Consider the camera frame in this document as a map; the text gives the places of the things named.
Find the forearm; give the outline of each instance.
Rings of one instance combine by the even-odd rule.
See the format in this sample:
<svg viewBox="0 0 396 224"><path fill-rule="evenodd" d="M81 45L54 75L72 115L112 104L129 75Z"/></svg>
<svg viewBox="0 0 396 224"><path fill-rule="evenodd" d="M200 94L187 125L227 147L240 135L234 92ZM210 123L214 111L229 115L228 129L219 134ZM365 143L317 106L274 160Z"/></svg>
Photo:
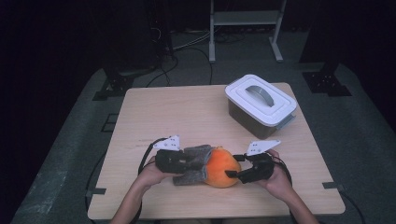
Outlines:
<svg viewBox="0 0 396 224"><path fill-rule="evenodd" d="M293 191L287 199L284 200L294 218L300 224L318 224L318 220L306 206L300 196Z"/></svg>
<svg viewBox="0 0 396 224"><path fill-rule="evenodd" d="M110 223L130 223L134 219L134 216L136 216L142 203L143 195L148 189L134 182Z"/></svg>

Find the dark background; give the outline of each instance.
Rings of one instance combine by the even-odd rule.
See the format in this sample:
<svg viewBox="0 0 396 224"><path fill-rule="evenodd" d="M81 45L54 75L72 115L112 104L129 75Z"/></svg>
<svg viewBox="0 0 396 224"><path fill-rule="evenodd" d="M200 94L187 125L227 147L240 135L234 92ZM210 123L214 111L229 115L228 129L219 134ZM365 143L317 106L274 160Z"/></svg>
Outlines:
<svg viewBox="0 0 396 224"><path fill-rule="evenodd" d="M172 31L208 29L209 1L170 0ZM277 1L217 0L216 8L272 9ZM0 223L8 223L91 75L104 64L158 65L158 0L1 0ZM394 1L289 1L282 29L310 34L301 63L338 60L395 129Z"/></svg>

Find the gray carpet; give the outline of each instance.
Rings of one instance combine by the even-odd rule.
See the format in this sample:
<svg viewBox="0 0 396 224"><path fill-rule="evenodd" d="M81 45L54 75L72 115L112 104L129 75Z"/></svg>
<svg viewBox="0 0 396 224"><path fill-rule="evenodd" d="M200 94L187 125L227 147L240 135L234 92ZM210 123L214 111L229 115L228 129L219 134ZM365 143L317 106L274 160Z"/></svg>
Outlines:
<svg viewBox="0 0 396 224"><path fill-rule="evenodd" d="M366 223L394 223L396 137L358 78L340 65L335 75L352 96L329 97L325 93L311 93L302 72L318 71L322 64L298 63L307 33L280 34L278 44L285 60L283 63L275 61L268 36L245 35L243 40L232 44L217 44L212 84L229 84L245 74L255 74L269 82L289 83L334 181L346 189L345 193L362 211ZM174 35L174 46L196 37ZM209 84L210 64L197 50L207 54L207 42L193 47L196 49L175 53L177 67L168 72L171 86ZM170 69L175 63L167 57L163 69ZM162 71L158 69L137 78L133 88L146 87L160 73ZM92 74L13 223L90 223L85 205L86 185L88 183L89 189L95 186L101 168L100 159L111 138L111 133L102 132L102 128L109 114L119 113L123 100L122 97L92 100L105 80L103 70ZM161 76L150 87L167 84L165 76ZM345 203L344 214L319 216L318 219L329 224L361 223L356 208L348 200ZM279 217L276 221L291 223L288 217Z"/></svg>

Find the table top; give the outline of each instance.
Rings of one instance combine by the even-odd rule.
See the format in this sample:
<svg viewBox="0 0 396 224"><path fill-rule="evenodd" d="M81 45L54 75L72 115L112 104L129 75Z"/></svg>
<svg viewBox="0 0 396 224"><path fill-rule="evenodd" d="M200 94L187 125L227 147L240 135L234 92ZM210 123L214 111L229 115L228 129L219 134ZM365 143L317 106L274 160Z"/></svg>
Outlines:
<svg viewBox="0 0 396 224"><path fill-rule="evenodd" d="M295 99L287 83L274 86ZM253 134L228 114L224 85L130 89L122 104L108 152L96 185L105 194L93 194L88 217L111 219L137 177L137 168L150 143L178 134L180 147L209 144L243 154ZM266 140L280 140L274 147L287 164L293 187L316 215L341 214L345 205L333 182L299 106L296 119ZM148 156L156 154L153 149ZM243 170L251 167L241 162ZM216 189L205 183L174 186L167 178L143 198L142 219L202 217L287 216L288 207L255 184Z"/></svg>

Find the white lid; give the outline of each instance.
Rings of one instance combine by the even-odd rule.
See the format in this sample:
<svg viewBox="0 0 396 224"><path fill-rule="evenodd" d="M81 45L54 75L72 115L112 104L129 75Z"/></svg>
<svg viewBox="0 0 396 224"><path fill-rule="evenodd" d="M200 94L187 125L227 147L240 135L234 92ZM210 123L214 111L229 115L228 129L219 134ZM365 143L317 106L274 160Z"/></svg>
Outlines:
<svg viewBox="0 0 396 224"><path fill-rule="evenodd" d="M245 75L225 88L228 98L261 124L276 126L297 107L296 101L255 75Z"/></svg>

